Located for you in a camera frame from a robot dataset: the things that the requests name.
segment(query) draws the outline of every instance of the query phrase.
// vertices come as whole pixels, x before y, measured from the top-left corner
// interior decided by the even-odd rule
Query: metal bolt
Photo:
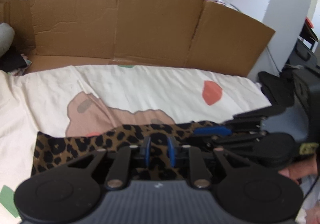
[[[123,184],[123,182],[118,180],[118,179],[110,180],[110,181],[107,182],[107,185],[110,188],[119,188],[119,187],[122,186],[122,184]]]
[[[210,186],[210,182],[205,179],[198,179],[193,183],[197,188],[207,188]]]
[[[214,148],[214,150],[217,151],[217,152],[222,152],[223,148],[222,147],[216,147],[216,148]]]

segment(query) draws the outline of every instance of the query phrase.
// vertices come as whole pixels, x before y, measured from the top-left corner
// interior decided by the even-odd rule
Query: cable
[[[271,51],[269,50],[268,45],[267,45],[267,47],[266,47],[266,48],[267,48],[267,51],[269,52],[270,58],[272,59],[273,64],[275,65],[275,67],[276,67],[277,71],[278,71],[279,73],[281,73],[281,71],[278,69],[278,66],[277,66],[277,64],[276,64],[275,60],[273,59],[273,56],[272,56],[272,54],[271,54]]]
[[[315,185],[318,182],[318,180],[319,180],[319,175],[317,176],[317,178],[315,179],[314,183],[311,185],[310,189],[308,190],[308,192],[304,196],[303,201],[305,201],[305,199],[309,196],[309,194],[311,193],[312,189],[315,187]]]

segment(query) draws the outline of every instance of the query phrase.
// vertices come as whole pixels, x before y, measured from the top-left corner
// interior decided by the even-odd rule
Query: leopard print cloth
[[[210,121],[177,125],[123,125],[99,136],[72,138],[55,138],[38,132],[31,175],[57,167],[100,148],[117,151],[124,146],[140,145],[145,136],[150,136],[150,166],[148,169],[135,169],[132,173],[133,179],[184,179],[187,177],[185,169],[170,167],[167,156],[167,136],[172,135],[181,142],[198,127],[216,125]]]

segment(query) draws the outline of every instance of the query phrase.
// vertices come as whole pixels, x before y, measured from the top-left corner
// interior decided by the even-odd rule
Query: white bedsheet
[[[71,128],[68,132],[68,126],[84,123],[72,119],[75,109],[70,104],[89,96],[99,98],[115,115],[130,114],[130,120],[138,123],[146,119],[137,119],[136,112],[149,109],[158,111],[164,123],[220,123],[233,114],[270,105],[246,78],[197,69],[88,65],[22,77],[0,71],[0,190],[6,186],[14,191],[30,177],[37,131],[55,137],[76,133]],[[81,104],[76,109],[80,114],[90,106],[87,101]],[[20,218],[0,203],[0,220],[16,224]]]

